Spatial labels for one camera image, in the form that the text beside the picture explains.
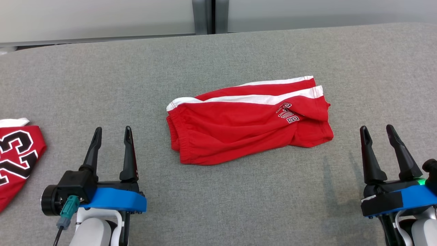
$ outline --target black cable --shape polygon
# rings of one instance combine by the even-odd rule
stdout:
[[[53,243],[53,246],[57,246],[58,245],[58,241],[59,241],[59,238],[61,237],[61,233],[62,233],[63,229],[64,229],[63,226],[59,227],[58,234],[56,234],[56,238],[55,238],[55,242]]]

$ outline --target red shorts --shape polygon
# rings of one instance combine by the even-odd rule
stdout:
[[[184,164],[215,165],[286,145],[332,140],[329,103],[312,76],[182,97],[167,106],[171,147]]]

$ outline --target gray connector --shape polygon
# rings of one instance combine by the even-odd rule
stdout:
[[[67,230],[68,227],[70,226],[70,222],[71,222],[70,219],[65,218],[65,217],[60,217],[59,220],[58,220],[58,223],[56,223],[56,226],[58,227],[58,229],[59,229],[61,226],[63,226],[63,227],[64,227],[63,230],[65,231],[65,230]]]

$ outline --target white stripe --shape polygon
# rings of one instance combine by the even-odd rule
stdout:
[[[303,77],[294,78],[294,79],[258,81],[258,82],[250,82],[250,83],[241,84],[241,85],[237,85],[234,87],[246,86],[246,85],[260,85],[260,84],[292,84],[292,83],[296,83],[296,82],[310,80],[312,78],[314,78],[314,77],[313,76],[303,76]]]
[[[266,104],[275,105],[284,101],[287,98],[295,96],[304,96],[306,98],[319,98],[323,96],[323,88],[321,85],[303,89],[300,91],[294,91],[287,94],[282,94],[279,96],[272,95],[241,95],[241,96],[223,96],[214,97],[205,101],[201,101],[194,97],[180,97],[173,100],[168,106],[167,111],[175,109],[177,106],[184,103],[206,103],[206,102],[245,102],[245,103],[256,103],[256,104]]]

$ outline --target folded red shorts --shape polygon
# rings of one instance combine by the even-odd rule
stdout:
[[[172,149],[180,152],[181,163],[215,165],[286,145],[330,141],[330,104],[314,85],[307,76],[177,98],[167,106]]]
[[[0,126],[0,212],[23,188],[45,149],[38,126]]]

